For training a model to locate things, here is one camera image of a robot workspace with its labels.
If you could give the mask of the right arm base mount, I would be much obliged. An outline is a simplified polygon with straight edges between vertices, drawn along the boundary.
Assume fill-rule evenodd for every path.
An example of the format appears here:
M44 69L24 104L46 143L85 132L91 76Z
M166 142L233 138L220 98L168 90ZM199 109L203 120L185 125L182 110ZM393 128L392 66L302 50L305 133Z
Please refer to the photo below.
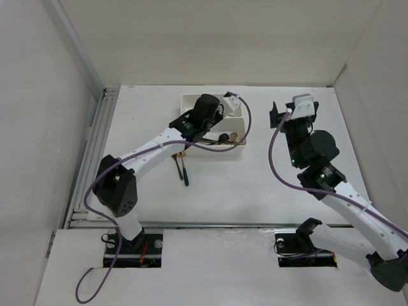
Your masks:
M279 268L337 267L334 253L316 248L310 239L322 222L309 218L296 229L278 229L273 250L278 255Z

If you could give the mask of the gold spoon green handle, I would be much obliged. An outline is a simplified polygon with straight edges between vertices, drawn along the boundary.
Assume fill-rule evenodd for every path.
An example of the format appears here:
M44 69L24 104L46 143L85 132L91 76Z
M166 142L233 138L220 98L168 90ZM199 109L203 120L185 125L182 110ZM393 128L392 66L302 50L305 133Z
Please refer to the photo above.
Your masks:
M182 172L183 172L184 184L185 184L186 187L189 187L189 177L188 177L187 169L186 169L186 166L185 166L185 163L184 163L185 152L184 151L180 152L178 154L178 156L179 156L179 158L181 160L181 163L182 163Z

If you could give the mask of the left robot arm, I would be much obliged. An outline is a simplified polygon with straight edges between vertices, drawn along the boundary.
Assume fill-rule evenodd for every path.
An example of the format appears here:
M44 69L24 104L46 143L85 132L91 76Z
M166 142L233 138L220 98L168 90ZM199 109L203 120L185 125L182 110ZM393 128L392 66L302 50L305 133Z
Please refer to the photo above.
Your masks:
M122 157L109 154L101 160L92 191L112 214L120 231L120 244L126 251L139 251L144 238L144 228L135 212L137 183L165 159L190 143L199 142L225 115L224 102L211 94L202 94L193 109L171 121L153 140Z

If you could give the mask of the black measuring spoon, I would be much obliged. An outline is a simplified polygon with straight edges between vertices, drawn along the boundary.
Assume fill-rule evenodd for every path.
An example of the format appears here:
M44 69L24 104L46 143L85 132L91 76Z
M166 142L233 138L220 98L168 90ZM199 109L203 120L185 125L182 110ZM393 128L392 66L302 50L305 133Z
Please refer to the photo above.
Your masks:
M213 139L208 139L207 141L210 143L224 143L228 142L230 140L230 136L227 133L222 133L218 136L218 139L213 140Z

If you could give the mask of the white plastic bin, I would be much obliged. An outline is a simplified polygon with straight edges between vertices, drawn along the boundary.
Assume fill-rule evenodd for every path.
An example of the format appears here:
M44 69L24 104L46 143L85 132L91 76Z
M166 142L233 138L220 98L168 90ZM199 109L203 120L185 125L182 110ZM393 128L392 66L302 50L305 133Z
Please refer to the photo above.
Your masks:
M223 94L212 94L215 96L224 107L224 116L226 117L241 117L242 116L242 104L239 99L237 100L238 105L232 106L224 100ZM183 94L181 96L180 103L180 113L186 113L188 110L192 110L195 106L196 100L201 96L201 94Z
M246 120L243 117L227 117L198 142L198 145L212 150L189 147L186 158L206 162L236 160L247 145L247 139L242 139L246 132Z

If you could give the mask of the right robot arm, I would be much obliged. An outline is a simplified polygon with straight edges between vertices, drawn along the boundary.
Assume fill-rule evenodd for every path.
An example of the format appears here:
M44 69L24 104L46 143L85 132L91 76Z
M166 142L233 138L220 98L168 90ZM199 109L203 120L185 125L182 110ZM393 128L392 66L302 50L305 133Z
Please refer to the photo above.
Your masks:
M376 210L332 165L340 150L329 132L313 128L318 106L317 102L288 103L282 113L273 106L269 112L274 133L268 162L279 182L311 194L340 214L359 235L341 234L322 221L309 218L296 230L296 246L309 254L320 250L339 254L367 269L385 288L399 292L407 285L407 232ZM291 165L302 170L297 175L299 186L285 181L273 163L274 139L279 133L286 137Z

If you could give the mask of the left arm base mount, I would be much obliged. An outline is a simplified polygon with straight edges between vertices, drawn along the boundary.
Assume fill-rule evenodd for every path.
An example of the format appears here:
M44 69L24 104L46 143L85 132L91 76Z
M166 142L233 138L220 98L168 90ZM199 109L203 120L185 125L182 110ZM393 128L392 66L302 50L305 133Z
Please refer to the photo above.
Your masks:
M113 267L161 268L163 239L163 230L160 229L148 229L136 247L131 247L124 239ZM105 244L103 267L109 268L119 249L119 237L115 231L109 231L101 236L101 241Z

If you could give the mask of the silver spoon copper handle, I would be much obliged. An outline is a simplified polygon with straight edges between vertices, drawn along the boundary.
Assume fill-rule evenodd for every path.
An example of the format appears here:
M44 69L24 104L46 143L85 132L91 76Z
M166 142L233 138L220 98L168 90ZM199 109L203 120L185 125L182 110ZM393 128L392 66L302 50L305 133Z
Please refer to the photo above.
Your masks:
M207 143L209 145L232 145L232 144L234 144L236 142L237 138L238 138L238 133L232 132L232 133L227 133L227 134L229 134L229 141L228 142L210 143L210 142L207 141L209 138L203 138L201 141L203 143Z

